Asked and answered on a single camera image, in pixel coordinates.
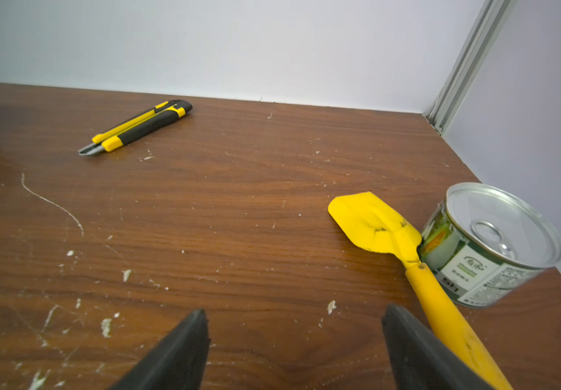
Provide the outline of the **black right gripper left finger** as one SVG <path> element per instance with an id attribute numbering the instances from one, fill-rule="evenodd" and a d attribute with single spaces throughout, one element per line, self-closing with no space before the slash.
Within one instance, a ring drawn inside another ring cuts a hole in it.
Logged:
<path id="1" fill-rule="evenodd" d="M 194 310 L 111 388 L 199 389 L 209 350 L 205 310 Z"/>

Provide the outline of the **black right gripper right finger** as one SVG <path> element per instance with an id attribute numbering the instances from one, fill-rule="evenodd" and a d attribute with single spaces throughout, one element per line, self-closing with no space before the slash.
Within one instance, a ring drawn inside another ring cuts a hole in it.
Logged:
<path id="1" fill-rule="evenodd" d="M 381 319 L 398 389 L 490 389 L 406 308 L 390 304 Z"/>

